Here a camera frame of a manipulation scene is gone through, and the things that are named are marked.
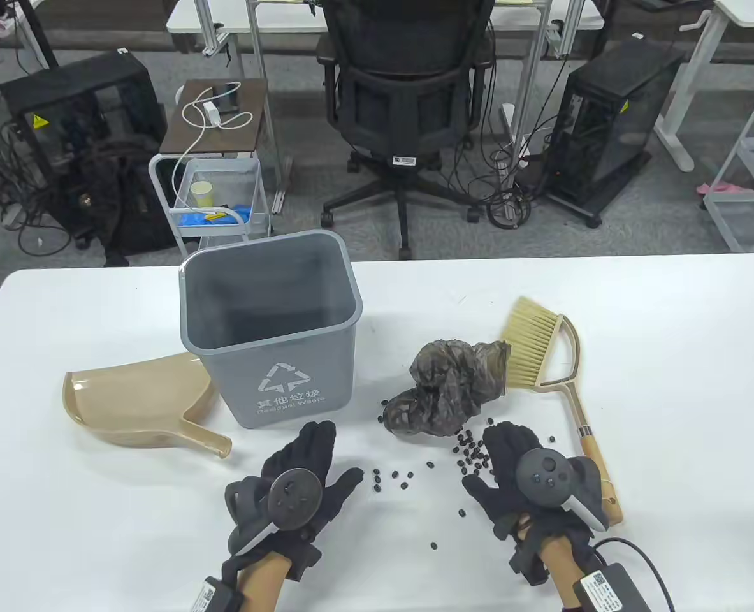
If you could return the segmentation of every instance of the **dark plastic bag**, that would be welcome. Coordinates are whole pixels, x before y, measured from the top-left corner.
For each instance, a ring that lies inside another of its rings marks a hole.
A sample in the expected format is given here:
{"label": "dark plastic bag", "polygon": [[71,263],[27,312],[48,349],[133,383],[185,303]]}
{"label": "dark plastic bag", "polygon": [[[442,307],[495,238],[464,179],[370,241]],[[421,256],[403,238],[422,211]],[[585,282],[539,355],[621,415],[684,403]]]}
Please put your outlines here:
{"label": "dark plastic bag", "polygon": [[502,396],[509,356],[510,345],[501,340],[426,344],[409,368],[417,386],[388,402],[382,422],[394,434],[453,436],[482,404]]}

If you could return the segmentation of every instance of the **yellow warning label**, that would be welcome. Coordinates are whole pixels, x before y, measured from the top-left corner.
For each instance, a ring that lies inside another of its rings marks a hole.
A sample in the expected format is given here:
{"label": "yellow warning label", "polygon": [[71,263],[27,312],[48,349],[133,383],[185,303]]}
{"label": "yellow warning label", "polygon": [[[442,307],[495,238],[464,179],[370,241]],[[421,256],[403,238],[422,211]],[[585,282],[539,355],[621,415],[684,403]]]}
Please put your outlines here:
{"label": "yellow warning label", "polygon": [[39,128],[44,128],[48,125],[48,119],[42,119],[38,114],[34,114],[34,120],[32,125],[34,126],[35,130],[39,130]]}

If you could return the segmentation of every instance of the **recycling symbol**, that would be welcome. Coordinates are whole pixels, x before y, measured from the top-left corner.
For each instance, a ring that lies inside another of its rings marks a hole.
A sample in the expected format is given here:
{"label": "recycling symbol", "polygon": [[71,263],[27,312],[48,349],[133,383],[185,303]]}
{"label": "recycling symbol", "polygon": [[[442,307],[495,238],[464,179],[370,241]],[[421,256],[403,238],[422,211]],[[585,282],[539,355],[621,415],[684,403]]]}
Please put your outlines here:
{"label": "recycling symbol", "polygon": [[[292,381],[286,384],[284,388],[283,384],[272,384],[272,378],[277,373],[277,370],[285,370],[289,372],[289,376],[292,377]],[[306,384],[312,380],[312,377],[306,376],[303,372],[296,369],[293,365],[289,365],[284,362],[276,363],[272,365],[272,369],[266,374],[266,378],[261,381],[261,384],[257,386],[258,391],[278,391],[279,393],[286,393],[287,390],[293,391],[299,384]]]}

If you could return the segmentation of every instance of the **broom bristles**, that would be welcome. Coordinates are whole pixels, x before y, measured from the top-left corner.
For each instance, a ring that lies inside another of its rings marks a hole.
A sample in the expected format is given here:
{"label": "broom bristles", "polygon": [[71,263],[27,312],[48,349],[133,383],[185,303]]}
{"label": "broom bristles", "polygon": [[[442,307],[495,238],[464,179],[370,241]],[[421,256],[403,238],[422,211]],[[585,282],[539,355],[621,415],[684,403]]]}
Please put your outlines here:
{"label": "broom bristles", "polygon": [[502,340],[512,347],[507,360],[508,387],[535,387],[557,324],[557,314],[528,298],[519,298],[502,334]]}

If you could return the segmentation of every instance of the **chair backrest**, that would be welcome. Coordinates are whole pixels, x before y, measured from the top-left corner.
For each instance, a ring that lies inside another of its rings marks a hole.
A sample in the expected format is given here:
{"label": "chair backrest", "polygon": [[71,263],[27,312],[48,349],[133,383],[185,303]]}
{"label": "chair backrest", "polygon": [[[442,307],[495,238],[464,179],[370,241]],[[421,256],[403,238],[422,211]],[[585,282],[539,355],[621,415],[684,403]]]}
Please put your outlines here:
{"label": "chair backrest", "polygon": [[324,0],[340,66],[335,127],[383,155],[456,145],[469,131],[470,68],[493,3]]}

